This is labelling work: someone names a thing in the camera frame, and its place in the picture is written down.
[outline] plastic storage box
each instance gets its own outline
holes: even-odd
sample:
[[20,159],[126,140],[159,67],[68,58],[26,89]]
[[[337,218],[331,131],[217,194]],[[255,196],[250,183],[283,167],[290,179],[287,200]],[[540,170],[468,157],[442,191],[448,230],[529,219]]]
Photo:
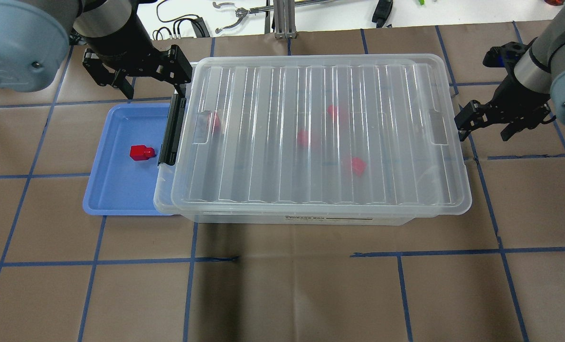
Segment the plastic storage box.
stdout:
[[434,55],[205,58],[155,207],[197,222],[402,225],[471,191]]

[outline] white background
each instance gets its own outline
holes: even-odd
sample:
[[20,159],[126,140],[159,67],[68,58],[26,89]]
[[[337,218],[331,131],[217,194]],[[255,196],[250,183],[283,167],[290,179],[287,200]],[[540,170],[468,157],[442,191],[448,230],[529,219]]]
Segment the white background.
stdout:
[[[265,0],[218,0],[234,2],[237,7],[250,9],[265,5]],[[561,7],[550,6],[544,0],[425,0],[420,6],[418,0],[395,0],[393,13],[386,24],[393,27],[430,26],[449,24],[471,24],[478,22],[532,21],[552,19]],[[295,10],[298,31],[329,31],[375,28],[371,22],[377,0],[336,0],[324,4],[298,7]],[[139,17],[148,33],[167,26],[155,14],[156,4],[139,6]],[[197,14],[204,18],[212,37],[224,35],[263,34],[265,14],[248,15],[237,28],[224,30],[219,35],[215,28],[227,26],[236,21],[234,8],[215,9],[212,0],[167,0],[160,7],[164,20],[185,14]],[[182,36],[193,37],[190,23],[182,24]]]

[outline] blue tray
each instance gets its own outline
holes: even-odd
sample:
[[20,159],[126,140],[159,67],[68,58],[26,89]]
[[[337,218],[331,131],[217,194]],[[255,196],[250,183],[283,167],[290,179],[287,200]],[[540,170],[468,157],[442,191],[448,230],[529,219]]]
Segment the blue tray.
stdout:
[[[154,191],[168,108],[169,104],[120,104],[109,111],[86,187],[85,212],[163,216],[154,207]],[[153,147],[155,158],[132,160],[132,145]]]

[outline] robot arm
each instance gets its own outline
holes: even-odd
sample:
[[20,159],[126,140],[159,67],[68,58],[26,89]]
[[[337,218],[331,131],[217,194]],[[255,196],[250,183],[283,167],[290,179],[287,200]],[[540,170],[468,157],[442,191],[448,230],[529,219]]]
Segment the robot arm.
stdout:
[[547,124],[552,98],[556,116],[565,124],[565,8],[540,37],[529,45],[510,42],[493,47],[483,61],[486,67],[505,67],[508,76],[486,104],[470,101],[458,115],[460,140],[492,124],[508,124],[501,132],[507,141],[524,128]]
[[51,84],[73,26],[90,46],[83,65],[98,85],[132,99],[126,77],[150,76],[182,94],[192,68],[178,46],[161,52],[152,45],[137,17],[148,2],[155,0],[0,0],[0,87],[28,92]]

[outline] clear plastic container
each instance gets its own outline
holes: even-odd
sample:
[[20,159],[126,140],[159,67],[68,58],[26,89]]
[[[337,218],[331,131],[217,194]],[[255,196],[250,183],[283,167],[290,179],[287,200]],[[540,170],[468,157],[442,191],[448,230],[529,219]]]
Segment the clear plastic container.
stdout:
[[402,225],[471,207],[438,56],[205,58],[154,203],[197,222]]

